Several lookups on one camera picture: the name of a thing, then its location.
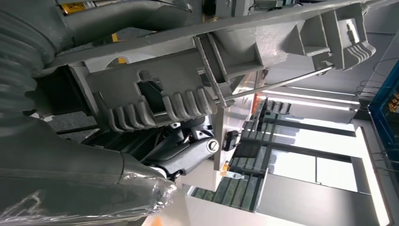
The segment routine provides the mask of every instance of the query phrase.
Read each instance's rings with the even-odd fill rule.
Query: black mechanical part
[[[167,152],[159,152],[147,158],[145,163],[162,168],[168,175],[187,175],[201,162],[212,156],[218,150],[218,141],[214,138],[206,138],[193,144],[181,144],[168,149]]]
[[[61,66],[54,71],[42,73],[35,78],[37,88],[26,96],[35,102],[35,111],[43,115],[62,115],[84,112],[91,115],[80,88],[69,66]]]
[[[226,134],[226,143],[223,147],[223,150],[230,151],[237,146],[237,139],[238,139],[239,132],[236,130],[229,131]]]

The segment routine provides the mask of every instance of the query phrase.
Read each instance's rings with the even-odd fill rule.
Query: floor
[[[187,3],[189,3],[192,6],[192,14],[190,18],[187,21],[187,25],[192,25],[192,24],[199,24],[202,22],[202,1],[200,0],[184,0]],[[131,39],[131,38],[136,38],[140,36],[147,35],[149,33],[152,33],[152,31],[147,31],[147,30],[142,30],[142,29],[137,29],[137,28],[126,28],[123,29],[119,32],[117,32],[118,38],[120,40],[125,40],[125,39]],[[91,48],[91,44],[83,45],[76,47],[74,49],[69,50],[68,52],[71,51],[77,51],[85,48]],[[96,121],[92,116],[87,117],[83,112],[77,112],[77,113],[71,113],[71,114],[65,114],[65,115],[59,115],[59,116],[54,116],[53,120],[48,122],[49,125],[55,130],[55,131],[60,131],[64,129],[73,129],[73,128],[79,128],[79,127],[84,127],[84,126],[90,126],[90,125],[95,125]],[[71,133],[67,135],[61,135],[63,138],[67,138],[73,141],[80,142],[85,139],[86,136],[90,135],[92,131],[83,131],[83,132],[78,132],[78,133]]]

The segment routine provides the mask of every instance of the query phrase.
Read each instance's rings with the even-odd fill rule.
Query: black cable
[[[380,60],[380,61],[378,61],[376,64],[373,65],[373,71],[374,71],[376,74],[378,74],[378,75],[381,75],[381,76],[383,76],[383,77],[387,77],[387,75],[381,74],[381,73],[377,72],[377,71],[375,70],[376,66],[377,66],[378,64],[382,63],[382,62],[385,62],[385,61],[389,61],[389,60],[398,60],[398,59],[399,59],[399,57],[394,57],[394,58],[389,58],[389,59],[385,59],[385,60]]]
[[[389,61],[389,60],[395,60],[395,59],[399,59],[399,57],[394,57],[394,58],[389,58],[389,59],[385,59],[385,60],[380,60],[377,63],[375,63],[373,65],[373,72],[376,73],[377,75],[383,76],[383,77],[387,77],[387,75],[381,74],[379,72],[376,71],[376,67],[377,65],[379,65],[381,62],[385,62],[385,61]],[[370,82],[374,82],[374,83],[379,83],[380,85],[377,86],[373,86],[373,85],[369,85]],[[375,80],[371,80],[371,78],[369,80],[363,80],[359,83],[359,86],[356,87],[356,92],[354,92],[354,96],[352,97],[352,101],[355,101],[355,99],[359,100],[359,98],[363,98],[363,99],[368,99],[369,101],[373,100],[374,97],[377,95],[379,89],[381,88],[383,82],[382,81],[375,81]],[[367,106],[366,107],[360,107],[359,110],[362,111],[368,111],[367,110]]]

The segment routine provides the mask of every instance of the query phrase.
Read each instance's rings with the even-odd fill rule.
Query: plastic wrap
[[[115,176],[0,169],[0,225],[137,220],[168,206],[176,190],[173,182],[162,177],[136,173]]]

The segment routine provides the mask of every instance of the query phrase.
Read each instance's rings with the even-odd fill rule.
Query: white wall
[[[290,221],[186,197],[191,226],[303,226]]]
[[[257,212],[307,226],[378,226],[370,195],[272,174]]]

